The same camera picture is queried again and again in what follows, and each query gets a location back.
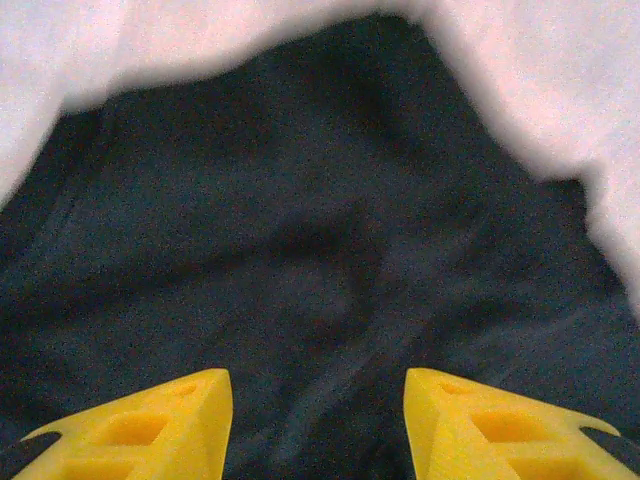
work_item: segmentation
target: yellow 3d-printed part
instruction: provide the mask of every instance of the yellow 3d-printed part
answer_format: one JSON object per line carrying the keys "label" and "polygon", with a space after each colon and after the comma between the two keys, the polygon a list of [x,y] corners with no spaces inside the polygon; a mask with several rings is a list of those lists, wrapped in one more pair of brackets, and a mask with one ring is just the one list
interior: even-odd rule
{"label": "yellow 3d-printed part", "polygon": [[219,480],[231,416],[228,372],[205,370],[39,428],[62,437],[14,478]]}
{"label": "yellow 3d-printed part", "polygon": [[410,369],[404,415],[418,480],[637,480],[580,431],[596,418],[429,369]]}

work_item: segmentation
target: dark fabric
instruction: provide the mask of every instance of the dark fabric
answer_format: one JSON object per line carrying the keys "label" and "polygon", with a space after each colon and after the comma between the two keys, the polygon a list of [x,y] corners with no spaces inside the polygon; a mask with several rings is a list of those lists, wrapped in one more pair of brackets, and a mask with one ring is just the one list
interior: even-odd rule
{"label": "dark fabric", "polygon": [[126,93],[51,145],[64,177],[0,218],[5,444],[210,367],[234,388],[228,479],[411,478],[413,366],[640,425],[584,192],[533,182],[417,27],[373,16]]}

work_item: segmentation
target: white blanket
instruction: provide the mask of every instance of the white blanket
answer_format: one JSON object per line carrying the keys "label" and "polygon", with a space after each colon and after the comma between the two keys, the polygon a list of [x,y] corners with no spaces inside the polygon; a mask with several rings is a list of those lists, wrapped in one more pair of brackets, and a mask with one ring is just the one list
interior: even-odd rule
{"label": "white blanket", "polygon": [[533,175],[585,182],[590,235],[640,313],[640,6],[630,0],[0,0],[0,207],[61,111],[219,73],[375,11],[424,27]]}

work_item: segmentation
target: white fabric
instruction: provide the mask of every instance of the white fabric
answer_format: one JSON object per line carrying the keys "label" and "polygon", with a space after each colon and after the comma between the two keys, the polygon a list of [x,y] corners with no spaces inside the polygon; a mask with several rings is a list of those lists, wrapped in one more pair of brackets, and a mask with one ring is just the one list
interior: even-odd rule
{"label": "white fabric", "polygon": [[420,23],[538,178],[581,178],[640,313],[640,6],[631,0],[0,0],[0,207],[62,109],[228,70],[344,19]]}

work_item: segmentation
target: yellow plastic part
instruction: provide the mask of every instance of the yellow plastic part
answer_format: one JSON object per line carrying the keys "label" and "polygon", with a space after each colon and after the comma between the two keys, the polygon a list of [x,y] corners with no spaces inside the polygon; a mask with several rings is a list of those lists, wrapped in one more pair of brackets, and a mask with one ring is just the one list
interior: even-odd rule
{"label": "yellow plastic part", "polygon": [[205,370],[32,432],[62,437],[15,480],[219,480],[231,417],[229,373]]}
{"label": "yellow plastic part", "polygon": [[410,369],[404,415],[417,480],[637,480],[580,427],[581,413],[429,369]]}

